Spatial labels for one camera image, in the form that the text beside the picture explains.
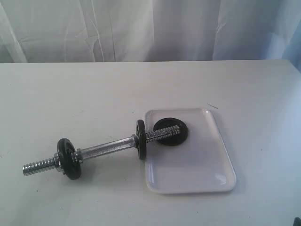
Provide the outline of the black weight plate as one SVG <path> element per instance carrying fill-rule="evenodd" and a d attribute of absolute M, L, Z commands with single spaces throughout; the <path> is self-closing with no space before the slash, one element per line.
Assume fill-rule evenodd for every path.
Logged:
<path fill-rule="evenodd" d="M 65 175 L 71 179 L 76 180 L 76 166 L 73 163 L 71 153 L 75 151 L 72 143 L 67 138 L 61 138 L 57 143 L 57 152 L 61 167 Z"/>
<path fill-rule="evenodd" d="M 153 130 L 167 128 L 167 127 L 175 126 L 175 125 L 179 126 L 180 134 L 174 135 L 174 136 L 171 136 L 168 138 L 164 138 L 162 140 L 158 140 L 157 142 L 162 145 L 166 145 L 166 146 L 177 146 L 177 145 L 182 144 L 187 139 L 189 130 L 188 130 L 188 127 L 186 126 L 186 124 L 177 118 L 160 119 L 159 121 L 157 121 L 154 124 Z"/>

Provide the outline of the chrome threaded dumbbell bar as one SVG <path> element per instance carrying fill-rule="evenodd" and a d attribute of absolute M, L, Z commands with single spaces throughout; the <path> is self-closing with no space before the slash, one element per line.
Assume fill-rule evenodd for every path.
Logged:
<path fill-rule="evenodd" d="M 146 132 L 146 142 L 150 143 L 153 141 L 162 140 L 164 138 L 168 138 L 178 134 L 180 134 L 179 126 L 176 125 L 170 126 L 167 128 L 158 129 L 151 132 Z M 75 150 L 73 153 L 71 153 L 71 157 L 74 165 L 76 166 L 76 178 L 78 179 L 81 175 L 80 165 L 84 160 L 123 151 L 130 148 L 136 148 L 136 142 L 137 142 L 137 136 L 136 134 L 133 134 L 130 137 L 124 139 L 108 142 L 105 144 L 89 147 L 82 150 L 81 149 Z M 25 176 L 30 176 L 51 169 L 55 169 L 54 157 L 25 164 L 23 166 L 23 174 Z"/>

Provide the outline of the black weight plate tray side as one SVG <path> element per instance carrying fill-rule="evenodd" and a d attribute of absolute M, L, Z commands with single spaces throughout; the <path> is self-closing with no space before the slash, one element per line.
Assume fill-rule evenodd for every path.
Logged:
<path fill-rule="evenodd" d="M 145 160 L 147 155 L 146 130 L 143 120 L 138 120 L 136 123 L 136 148 L 140 160 Z"/>

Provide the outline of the white rectangular plastic tray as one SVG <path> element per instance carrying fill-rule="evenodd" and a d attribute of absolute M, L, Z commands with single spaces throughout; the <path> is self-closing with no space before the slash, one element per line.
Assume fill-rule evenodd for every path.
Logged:
<path fill-rule="evenodd" d="M 212 114 L 202 108 L 149 110 L 148 131 L 163 118 L 176 118 L 188 127 L 180 145 L 158 142 L 147 145 L 145 180 L 159 194 L 213 193 L 231 191 L 237 182 L 223 138 Z"/>

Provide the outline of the chrome spin-lock nut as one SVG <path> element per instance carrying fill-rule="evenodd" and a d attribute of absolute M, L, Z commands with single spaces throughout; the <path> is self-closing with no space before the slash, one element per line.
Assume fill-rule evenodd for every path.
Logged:
<path fill-rule="evenodd" d="M 58 172 L 62 172 L 63 169 L 62 169 L 62 167 L 61 167 L 61 163 L 60 163 L 60 159 L 59 159 L 58 153 L 55 153 L 55 154 L 54 154 L 54 161 L 55 161 L 55 169 L 56 169 Z"/>

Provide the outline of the white backdrop curtain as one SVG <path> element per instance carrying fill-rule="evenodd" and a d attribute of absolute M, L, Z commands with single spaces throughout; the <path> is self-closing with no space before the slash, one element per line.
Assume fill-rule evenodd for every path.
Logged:
<path fill-rule="evenodd" d="M 301 66 L 298 0 L 3 0 L 0 61 L 286 59 Z"/>

